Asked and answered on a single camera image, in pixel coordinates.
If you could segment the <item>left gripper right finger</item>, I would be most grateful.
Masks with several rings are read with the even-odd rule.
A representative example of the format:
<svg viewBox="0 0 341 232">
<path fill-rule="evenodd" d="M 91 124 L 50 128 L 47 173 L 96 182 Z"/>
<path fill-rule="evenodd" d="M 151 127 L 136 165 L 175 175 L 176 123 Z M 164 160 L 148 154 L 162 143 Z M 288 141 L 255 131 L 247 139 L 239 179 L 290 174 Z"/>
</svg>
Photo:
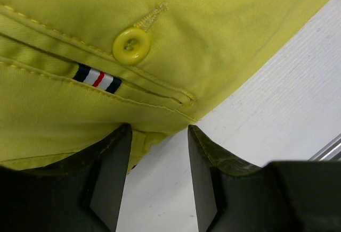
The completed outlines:
<svg viewBox="0 0 341 232">
<path fill-rule="evenodd" d="M 188 127 L 200 231 L 340 231 L 340 162 L 258 167 Z"/>
</svg>

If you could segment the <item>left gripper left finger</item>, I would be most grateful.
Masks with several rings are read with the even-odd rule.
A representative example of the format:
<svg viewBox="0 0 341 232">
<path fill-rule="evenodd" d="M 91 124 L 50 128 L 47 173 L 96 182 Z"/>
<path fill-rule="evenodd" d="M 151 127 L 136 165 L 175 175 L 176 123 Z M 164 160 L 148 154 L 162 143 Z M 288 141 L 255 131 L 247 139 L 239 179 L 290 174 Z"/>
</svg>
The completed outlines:
<svg viewBox="0 0 341 232">
<path fill-rule="evenodd" d="M 122 125 L 45 167 L 1 167 L 1 231 L 115 231 L 131 142 Z"/>
</svg>

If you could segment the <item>yellow-green trousers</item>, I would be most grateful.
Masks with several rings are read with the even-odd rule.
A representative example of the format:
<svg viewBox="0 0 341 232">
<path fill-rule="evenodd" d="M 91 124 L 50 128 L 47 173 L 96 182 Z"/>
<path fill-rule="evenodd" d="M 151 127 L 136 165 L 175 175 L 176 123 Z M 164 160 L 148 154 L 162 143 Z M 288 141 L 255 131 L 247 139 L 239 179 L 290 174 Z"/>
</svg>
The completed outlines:
<svg viewBox="0 0 341 232">
<path fill-rule="evenodd" d="M 329 0 L 1 0 L 1 165 L 133 128 L 129 167 L 228 98 Z"/>
</svg>

